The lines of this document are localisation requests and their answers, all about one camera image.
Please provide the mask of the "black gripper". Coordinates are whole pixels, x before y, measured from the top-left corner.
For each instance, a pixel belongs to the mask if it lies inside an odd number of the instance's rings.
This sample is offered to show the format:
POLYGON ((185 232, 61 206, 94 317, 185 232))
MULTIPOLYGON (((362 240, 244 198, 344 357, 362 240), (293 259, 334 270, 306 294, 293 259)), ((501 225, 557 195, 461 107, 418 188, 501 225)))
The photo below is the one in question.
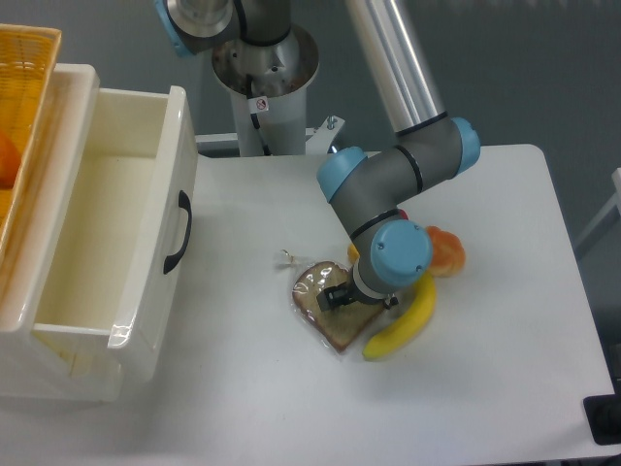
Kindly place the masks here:
POLYGON ((339 284, 324 288, 318 293, 318 306, 320 310, 335 310, 341 306, 362 303, 364 305, 377 305, 380 303, 386 310, 399 305, 396 296, 387 298, 386 294, 373 292, 365 294, 355 283, 339 284))

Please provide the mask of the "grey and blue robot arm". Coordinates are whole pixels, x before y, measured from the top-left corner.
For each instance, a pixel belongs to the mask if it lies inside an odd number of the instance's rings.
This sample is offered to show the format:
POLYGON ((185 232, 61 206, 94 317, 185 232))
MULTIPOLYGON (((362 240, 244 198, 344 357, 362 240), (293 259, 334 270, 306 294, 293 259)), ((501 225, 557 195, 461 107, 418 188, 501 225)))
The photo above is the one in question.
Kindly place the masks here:
MULTIPOLYGON (((320 188, 357 248, 347 279, 318 294, 324 311, 374 304, 416 282, 432 244, 399 205, 471 168, 480 141, 449 117, 399 1, 346 3, 397 144, 374 156, 339 150, 319 168, 320 188)), ((177 54, 209 51, 228 90, 241 155, 299 154, 306 136, 306 88, 317 46, 293 23, 287 1, 159 1, 156 12, 177 54)))

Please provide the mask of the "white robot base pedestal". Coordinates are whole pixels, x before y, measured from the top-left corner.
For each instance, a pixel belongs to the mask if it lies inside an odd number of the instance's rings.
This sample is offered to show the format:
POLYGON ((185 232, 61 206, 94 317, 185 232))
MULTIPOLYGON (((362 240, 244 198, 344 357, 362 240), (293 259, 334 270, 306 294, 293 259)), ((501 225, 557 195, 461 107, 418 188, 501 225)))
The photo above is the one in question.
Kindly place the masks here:
POLYGON ((327 116, 307 128, 307 90, 319 69, 316 42, 293 24, 282 41, 256 46, 241 39, 212 52, 212 67, 229 92, 241 157, 326 154, 344 120, 327 116))

